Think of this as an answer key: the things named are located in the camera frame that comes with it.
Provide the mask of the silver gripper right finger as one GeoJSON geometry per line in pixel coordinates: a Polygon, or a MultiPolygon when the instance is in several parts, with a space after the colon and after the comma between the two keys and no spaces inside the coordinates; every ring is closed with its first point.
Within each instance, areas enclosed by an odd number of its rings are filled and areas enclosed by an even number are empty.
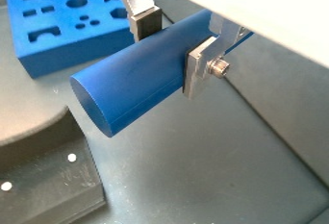
{"type": "Polygon", "coordinates": [[[211,76],[222,79],[230,63],[225,55],[250,37],[250,30],[217,13],[211,14],[209,29],[211,35],[187,53],[182,93],[193,99],[211,76]]]}

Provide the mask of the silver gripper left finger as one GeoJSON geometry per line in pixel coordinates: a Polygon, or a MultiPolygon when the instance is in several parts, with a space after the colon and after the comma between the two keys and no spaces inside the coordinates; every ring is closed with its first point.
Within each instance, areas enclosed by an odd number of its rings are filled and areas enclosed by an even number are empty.
{"type": "Polygon", "coordinates": [[[162,10],[154,0],[122,0],[135,41],[162,30],[162,10]]]}

